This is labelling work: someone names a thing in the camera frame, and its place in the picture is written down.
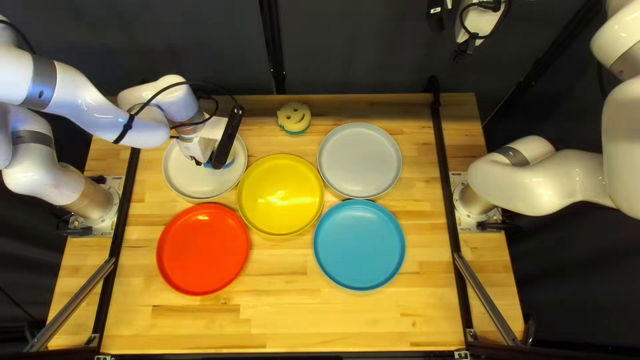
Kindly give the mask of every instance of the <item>green sponge edge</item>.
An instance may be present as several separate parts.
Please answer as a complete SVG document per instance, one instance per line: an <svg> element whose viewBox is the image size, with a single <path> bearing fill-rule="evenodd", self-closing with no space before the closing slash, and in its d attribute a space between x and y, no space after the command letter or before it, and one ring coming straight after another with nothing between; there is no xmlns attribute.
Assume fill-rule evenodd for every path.
<svg viewBox="0 0 640 360"><path fill-rule="evenodd" d="M304 133L309 126L311 126L311 123L309 122L309 125L307 127L305 127L304 129L300 130L300 131L289 131L287 129L284 128L284 126L278 124L278 126L280 127L280 129L283 129L285 133L290 134L290 135L300 135L302 133Z"/></svg>

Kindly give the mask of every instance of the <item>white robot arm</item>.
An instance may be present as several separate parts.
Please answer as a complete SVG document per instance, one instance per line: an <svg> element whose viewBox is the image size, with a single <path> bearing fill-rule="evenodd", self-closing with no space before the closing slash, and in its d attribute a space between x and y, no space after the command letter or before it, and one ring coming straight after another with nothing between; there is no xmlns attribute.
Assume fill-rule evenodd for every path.
<svg viewBox="0 0 640 360"><path fill-rule="evenodd" d="M0 20L7 21L2 15ZM241 117L209 117L189 85L176 86L187 83L184 78L169 75L127 89L118 95L118 108L75 68L20 50L16 43L13 29L0 24L0 169L11 191L39 197L88 220L110 220L105 216L115 213L112 194L76 169L58 164L51 127L25 108L64 116L93 135L137 148L164 144L170 125L179 126L179 147L195 165L221 168L227 160Z"/></svg>
<svg viewBox="0 0 640 360"><path fill-rule="evenodd" d="M0 41L0 102L64 116L89 133L122 145L157 147L169 138L165 120L130 120L131 114L111 104L75 68L18 49L13 30L4 24ZM128 121L131 129L122 136Z"/></svg>
<svg viewBox="0 0 640 360"><path fill-rule="evenodd" d="M640 219L640 0L609 2L609 20L591 51L622 84L602 110L603 154L556 152L538 136L507 144L469 166L461 206L484 215L496 205L526 215L546 215L576 201L618 208Z"/></svg>

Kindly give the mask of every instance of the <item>red plate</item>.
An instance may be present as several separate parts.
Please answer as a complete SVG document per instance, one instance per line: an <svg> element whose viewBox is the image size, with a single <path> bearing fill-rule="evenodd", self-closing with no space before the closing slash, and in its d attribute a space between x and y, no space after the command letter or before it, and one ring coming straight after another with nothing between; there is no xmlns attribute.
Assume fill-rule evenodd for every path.
<svg viewBox="0 0 640 360"><path fill-rule="evenodd" d="M239 274L249 255L242 219L218 204L192 206L164 227L156 263L164 281L185 295L222 290Z"/></svg>

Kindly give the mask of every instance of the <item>butcher block tabletop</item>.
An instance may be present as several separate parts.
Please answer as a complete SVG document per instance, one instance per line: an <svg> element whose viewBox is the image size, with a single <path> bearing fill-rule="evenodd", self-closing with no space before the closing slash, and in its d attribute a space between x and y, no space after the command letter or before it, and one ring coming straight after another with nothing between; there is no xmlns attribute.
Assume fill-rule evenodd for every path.
<svg viewBox="0 0 640 360"><path fill-rule="evenodd" d="M177 293L156 268L163 227L193 204L165 183L165 144L143 149L133 188L102 351L109 354L351 352L453 350L464 347L428 94L239 96L240 127L248 166L272 154L293 154L317 168L323 137L349 122L381 127L397 142L403 167L391 191L373 199L400 222L406 256L386 286L348 291L327 279L312 252L314 227L286 238L249 229L251 251L240 276L205 297ZM276 123L289 101L310 106L312 122L301 135ZM484 155L474 94L443 94L442 121L450 171L466 171ZM203 109L212 104L203 102ZM85 174L124 175L130 148L94 138ZM324 186L327 211L345 197ZM214 199L237 211L236 189ZM517 335L524 323L503 234L461 234L461 247L488 293ZM111 239L68 239L49 319L106 259ZM50 342L78 347L89 337L100 286ZM469 288L474 327L499 340L489 316Z"/></svg>

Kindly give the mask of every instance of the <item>yellow plate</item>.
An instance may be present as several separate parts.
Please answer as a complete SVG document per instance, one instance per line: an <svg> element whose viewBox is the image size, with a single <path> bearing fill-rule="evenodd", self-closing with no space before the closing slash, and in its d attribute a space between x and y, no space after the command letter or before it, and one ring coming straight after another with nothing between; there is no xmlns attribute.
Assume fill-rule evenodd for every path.
<svg viewBox="0 0 640 360"><path fill-rule="evenodd" d="M316 169L287 154L267 156L244 173L237 191L240 215L271 236L299 233L322 212L324 186Z"/></svg>

